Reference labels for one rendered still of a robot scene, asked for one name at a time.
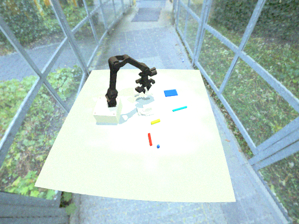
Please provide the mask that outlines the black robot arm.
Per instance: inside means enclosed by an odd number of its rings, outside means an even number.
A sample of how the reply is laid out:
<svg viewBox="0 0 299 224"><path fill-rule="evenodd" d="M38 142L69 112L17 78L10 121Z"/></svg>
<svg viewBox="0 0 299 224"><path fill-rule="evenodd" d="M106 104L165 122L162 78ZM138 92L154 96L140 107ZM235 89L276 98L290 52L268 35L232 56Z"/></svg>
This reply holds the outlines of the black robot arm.
<svg viewBox="0 0 299 224"><path fill-rule="evenodd" d="M122 62L119 62L122 61ZM136 83L141 85L141 80L148 80L148 77L152 77L157 75L156 67L149 68L145 63L138 62L137 60L131 58L127 54L125 55L116 55L114 57L110 57L108 60L109 68L110 68L110 84L109 88L106 92L106 101L108 103L108 107L116 107L117 105L117 96L118 91L116 90L116 79L117 79L117 72L119 71L120 67L123 67L126 63L129 63L135 67L137 67L141 72L138 75L141 77L138 80L135 80Z"/></svg>

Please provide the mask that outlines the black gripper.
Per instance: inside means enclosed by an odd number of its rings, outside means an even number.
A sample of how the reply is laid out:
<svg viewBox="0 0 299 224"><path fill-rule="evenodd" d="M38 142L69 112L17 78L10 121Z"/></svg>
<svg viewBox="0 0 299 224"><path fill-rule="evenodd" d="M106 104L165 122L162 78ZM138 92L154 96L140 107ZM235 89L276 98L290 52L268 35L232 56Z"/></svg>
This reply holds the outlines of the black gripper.
<svg viewBox="0 0 299 224"><path fill-rule="evenodd" d="M141 93L141 92L143 92L144 94L145 94L145 87L147 88L147 90L149 91L149 89L150 89L150 87L152 86L151 85L151 83L152 84L154 84L155 83L155 80L153 80L153 79L148 79L148 80L142 80L142 79L140 79L142 82L141 82L141 86L137 86L137 87L135 87L135 90L138 92L138 93Z"/></svg>

